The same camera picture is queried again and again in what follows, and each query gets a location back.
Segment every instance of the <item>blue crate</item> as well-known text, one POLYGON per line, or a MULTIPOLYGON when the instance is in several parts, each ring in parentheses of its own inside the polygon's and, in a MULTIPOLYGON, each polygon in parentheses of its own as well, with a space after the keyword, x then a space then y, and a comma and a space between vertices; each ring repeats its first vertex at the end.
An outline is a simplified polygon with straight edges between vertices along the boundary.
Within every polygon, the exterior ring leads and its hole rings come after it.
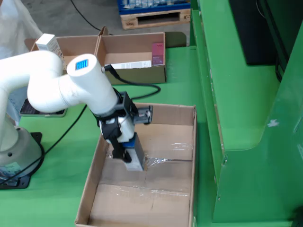
POLYGON ((162 0, 118 0, 119 13, 126 15, 190 8, 190 3, 185 2, 185 0, 169 1, 174 2, 174 4, 168 5, 162 0))

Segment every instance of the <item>white product box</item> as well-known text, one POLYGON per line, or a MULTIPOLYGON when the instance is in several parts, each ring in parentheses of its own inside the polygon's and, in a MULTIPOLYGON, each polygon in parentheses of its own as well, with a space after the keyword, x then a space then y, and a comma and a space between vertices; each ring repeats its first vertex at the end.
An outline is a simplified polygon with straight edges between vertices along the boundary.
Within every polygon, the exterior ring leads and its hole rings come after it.
POLYGON ((56 36, 52 34, 46 34, 44 33, 37 41, 36 45, 39 50, 41 51, 51 51, 55 54, 57 54, 63 64, 63 69, 66 69, 64 56, 62 54, 62 51, 60 49, 60 46, 57 42, 56 36))

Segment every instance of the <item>white paper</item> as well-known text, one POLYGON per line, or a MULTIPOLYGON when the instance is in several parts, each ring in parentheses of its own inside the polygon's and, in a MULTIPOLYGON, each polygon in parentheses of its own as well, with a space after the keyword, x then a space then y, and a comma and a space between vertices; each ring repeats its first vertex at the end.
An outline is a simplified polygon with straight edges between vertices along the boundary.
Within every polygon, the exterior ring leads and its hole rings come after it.
POLYGON ((127 63, 111 64, 111 65, 116 70, 142 69, 142 68, 150 68, 152 66, 152 62, 151 61, 134 61, 134 62, 127 62, 127 63))

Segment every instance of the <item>wooden pallet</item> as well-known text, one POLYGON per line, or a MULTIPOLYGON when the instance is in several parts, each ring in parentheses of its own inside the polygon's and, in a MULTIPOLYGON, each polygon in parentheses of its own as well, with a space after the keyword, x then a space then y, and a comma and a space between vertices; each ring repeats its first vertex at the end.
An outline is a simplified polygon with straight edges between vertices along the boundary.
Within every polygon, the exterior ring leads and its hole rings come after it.
POLYGON ((190 9, 121 15, 124 30, 184 24, 190 22, 190 9))

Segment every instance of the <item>green metal cabinet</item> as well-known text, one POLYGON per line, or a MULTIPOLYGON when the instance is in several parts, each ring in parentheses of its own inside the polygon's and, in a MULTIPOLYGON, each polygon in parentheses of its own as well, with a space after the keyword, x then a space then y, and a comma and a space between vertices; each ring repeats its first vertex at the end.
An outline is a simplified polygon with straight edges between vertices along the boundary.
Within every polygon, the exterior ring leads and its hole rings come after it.
POLYGON ((279 84, 274 66, 246 65, 227 0, 194 2, 190 41, 217 186, 213 222, 288 220, 303 205, 303 26, 279 84))

